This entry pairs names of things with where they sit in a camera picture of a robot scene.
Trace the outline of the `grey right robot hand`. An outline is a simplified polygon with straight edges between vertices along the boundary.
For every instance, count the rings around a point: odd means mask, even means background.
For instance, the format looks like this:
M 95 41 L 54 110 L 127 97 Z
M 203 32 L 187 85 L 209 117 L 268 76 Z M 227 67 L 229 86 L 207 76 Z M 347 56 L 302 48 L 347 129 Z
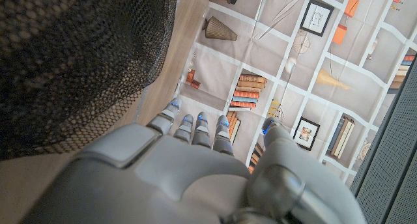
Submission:
M 23 223 L 364 223 L 354 195 L 300 149 L 279 119 L 263 124 L 253 169 L 233 155 L 228 121 L 215 139 L 207 117 L 169 130 L 175 98 L 147 125 L 130 124 L 78 152 Z

